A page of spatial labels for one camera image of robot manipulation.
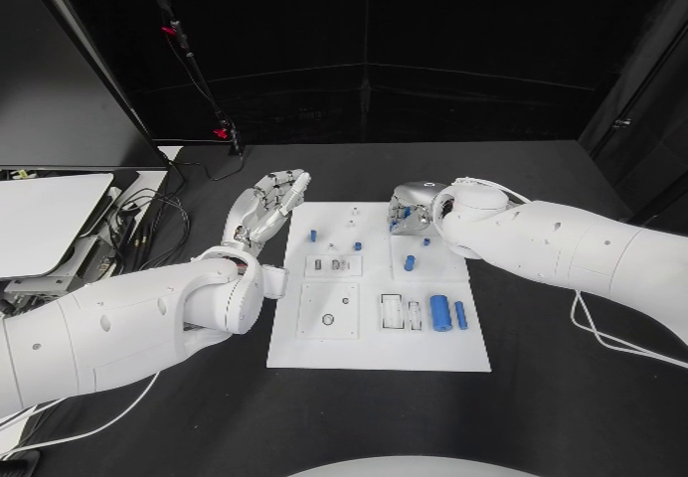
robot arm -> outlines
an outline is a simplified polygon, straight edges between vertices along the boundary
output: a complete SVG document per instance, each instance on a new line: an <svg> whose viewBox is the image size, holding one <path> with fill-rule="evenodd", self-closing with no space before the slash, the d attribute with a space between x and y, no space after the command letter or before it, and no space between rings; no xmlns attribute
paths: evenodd
<svg viewBox="0 0 688 477"><path fill-rule="evenodd" d="M516 205L483 182L457 179L425 204L450 249L523 278L621 303L688 343L688 238L559 204Z"/></svg>
<svg viewBox="0 0 688 477"><path fill-rule="evenodd" d="M251 329L264 297L281 298L287 286L287 270L261 266L255 255L310 181L297 170L256 186L274 177L281 200L242 203L243 193L229 214L226 227L249 230L248 243L223 240L189 263L101 280L1 320L0 415L124 386Z"/></svg>

table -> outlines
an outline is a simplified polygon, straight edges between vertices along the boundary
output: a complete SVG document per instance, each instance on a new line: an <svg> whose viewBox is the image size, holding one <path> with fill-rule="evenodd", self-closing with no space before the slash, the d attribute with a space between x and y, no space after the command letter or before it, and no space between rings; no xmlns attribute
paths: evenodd
<svg viewBox="0 0 688 477"><path fill-rule="evenodd" d="M214 174L236 167L223 146L186 147L177 160L206 163ZM255 146L225 181L181 166L191 233L180 259L217 243L243 189L265 173L297 167L313 175L308 201L386 201L403 182L473 176L530 199L627 215L572 141ZM176 242L178 226L168 211L158 249ZM281 264L285 241L282 228L262 263ZM266 300L251 332L164 371L116 425L43 450L37 476L287 476L347 459L412 454L542 476L685 475L685 370L601 348L569 321L569 290L481 261L468 269L490 374L268 370ZM601 330L688 359L652 319L600 298L587 304ZM98 427L142 386L69 399L36 441Z"/></svg>

blue cylinder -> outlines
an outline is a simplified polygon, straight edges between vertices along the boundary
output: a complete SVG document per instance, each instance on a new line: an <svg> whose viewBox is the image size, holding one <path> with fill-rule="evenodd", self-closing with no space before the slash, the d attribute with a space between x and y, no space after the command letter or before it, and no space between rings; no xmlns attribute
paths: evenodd
<svg viewBox="0 0 688 477"><path fill-rule="evenodd" d="M465 322L465 313L463 312L463 303L460 301L454 303L454 308L455 308L455 317L458 318L458 329L467 330L468 323Z"/></svg>
<svg viewBox="0 0 688 477"><path fill-rule="evenodd" d="M415 262L415 257L412 255L409 255L406 258L405 258L405 263L403 263L403 270L405 271L411 271L412 270L412 263Z"/></svg>
<svg viewBox="0 0 688 477"><path fill-rule="evenodd" d="M451 314L448 312L448 300L444 295L429 297L429 309L432 311L434 331L451 330Z"/></svg>

white platform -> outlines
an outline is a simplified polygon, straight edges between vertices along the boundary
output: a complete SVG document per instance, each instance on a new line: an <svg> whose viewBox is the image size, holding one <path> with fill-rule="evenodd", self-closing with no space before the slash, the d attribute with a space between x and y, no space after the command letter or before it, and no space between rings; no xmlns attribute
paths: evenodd
<svg viewBox="0 0 688 477"><path fill-rule="evenodd" d="M360 251L353 250L357 241ZM408 254L416 258L409 272L402 269ZM359 256L360 275L340 268L340 275L327 269L313 276L315 255L346 262L351 269L356 260L346 257ZM318 259L321 270L331 268L331 261ZM276 305L269 368L490 372L464 259L439 237L431 237L428 246L422 237L390 237L386 203L301 204L291 218L284 266L289 281ZM380 294L401 295L403 330L382 329ZM452 309L452 330L432 330L429 296L437 294L447 296L451 308L463 301L467 330L458 330ZM409 301L419 303L421 331L408 327ZM331 324L324 323L328 314Z"/></svg>
<svg viewBox="0 0 688 477"><path fill-rule="evenodd" d="M112 174L0 182L0 278L57 267L112 182Z"/></svg>

blue battery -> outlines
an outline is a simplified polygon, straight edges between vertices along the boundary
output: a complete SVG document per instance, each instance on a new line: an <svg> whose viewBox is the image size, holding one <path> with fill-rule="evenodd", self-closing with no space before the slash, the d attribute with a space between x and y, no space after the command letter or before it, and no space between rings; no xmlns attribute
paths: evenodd
<svg viewBox="0 0 688 477"><path fill-rule="evenodd" d="M415 257L412 255L409 255L406 258L405 258L405 263L403 263L403 270L405 271L411 271L412 270L412 264L415 263Z"/></svg>
<svg viewBox="0 0 688 477"><path fill-rule="evenodd" d="M444 295L429 297L429 309L432 311L434 331L451 330L451 314L448 312L448 300Z"/></svg>
<svg viewBox="0 0 688 477"><path fill-rule="evenodd" d="M463 312L463 303L457 301L454 303L454 307L455 307L455 317L458 318L458 329L467 330L468 323L465 322L465 313Z"/></svg>

